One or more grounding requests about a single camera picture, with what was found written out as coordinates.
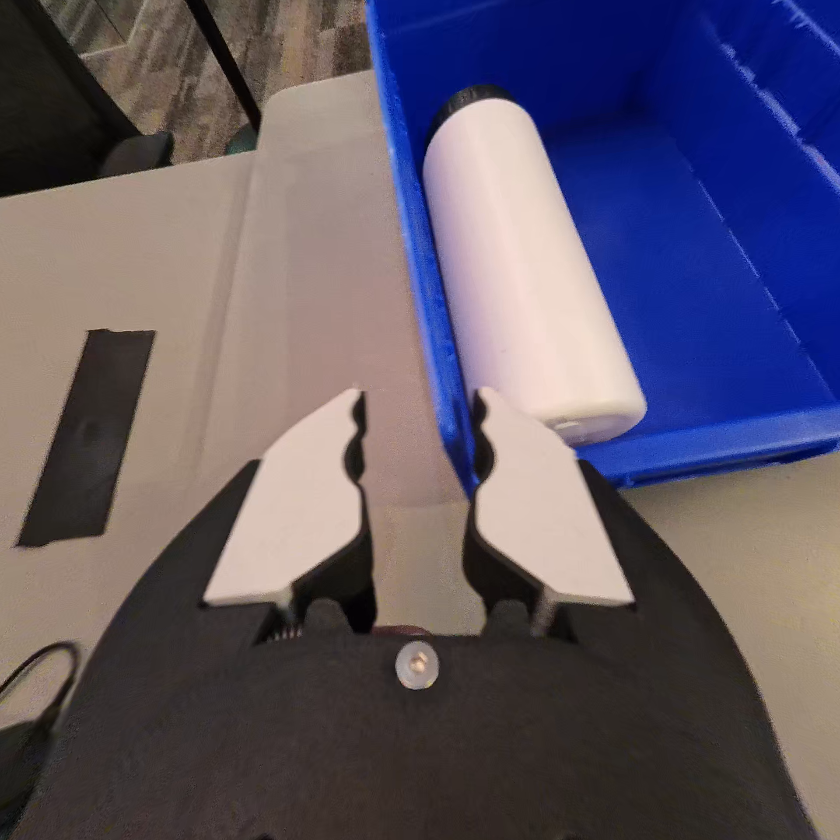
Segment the black bottle lid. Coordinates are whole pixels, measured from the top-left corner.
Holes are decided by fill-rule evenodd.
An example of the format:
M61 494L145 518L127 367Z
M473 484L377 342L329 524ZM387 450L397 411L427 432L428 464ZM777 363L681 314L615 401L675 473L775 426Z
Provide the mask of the black bottle lid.
M458 111L486 100L501 100L517 103L517 100L509 91L490 83L476 84L457 91L444 102L433 116L425 135L423 151L427 151L437 131Z

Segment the blue plastic bin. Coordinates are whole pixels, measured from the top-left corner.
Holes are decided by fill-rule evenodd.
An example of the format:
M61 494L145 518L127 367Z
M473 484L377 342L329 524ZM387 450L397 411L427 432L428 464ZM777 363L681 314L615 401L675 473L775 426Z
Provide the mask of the blue plastic bin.
M534 118L647 399L581 456L616 487L838 450L838 2L367 2L444 450L469 397L422 186L459 91Z

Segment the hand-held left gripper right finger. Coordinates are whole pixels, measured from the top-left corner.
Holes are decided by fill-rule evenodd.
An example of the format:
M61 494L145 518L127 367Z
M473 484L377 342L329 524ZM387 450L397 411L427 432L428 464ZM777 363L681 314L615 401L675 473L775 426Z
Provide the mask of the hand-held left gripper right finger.
M497 391L475 393L475 472L463 570L487 618L518 604L532 637L564 635L568 606L636 603L579 459Z

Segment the black tape strip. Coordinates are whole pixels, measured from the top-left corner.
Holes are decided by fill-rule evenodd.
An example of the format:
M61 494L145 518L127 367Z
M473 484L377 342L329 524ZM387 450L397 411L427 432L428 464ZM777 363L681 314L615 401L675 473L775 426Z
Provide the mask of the black tape strip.
M105 533L155 337L88 332L16 547Z

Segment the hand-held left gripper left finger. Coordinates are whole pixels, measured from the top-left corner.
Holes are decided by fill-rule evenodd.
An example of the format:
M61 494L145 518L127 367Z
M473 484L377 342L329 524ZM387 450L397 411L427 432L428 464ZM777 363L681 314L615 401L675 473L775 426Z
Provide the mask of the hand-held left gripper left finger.
M309 606L327 599L355 633L372 630L365 433L364 392L351 387L268 447L206 585L206 605L272 604L285 628L297 630Z

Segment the white plastic bottle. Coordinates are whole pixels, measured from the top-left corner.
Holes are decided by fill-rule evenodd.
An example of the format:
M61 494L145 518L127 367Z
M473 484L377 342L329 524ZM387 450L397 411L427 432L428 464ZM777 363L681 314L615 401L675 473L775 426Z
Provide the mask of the white plastic bottle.
M646 398L526 110L458 111L422 178L468 399L489 387L572 446L635 427Z

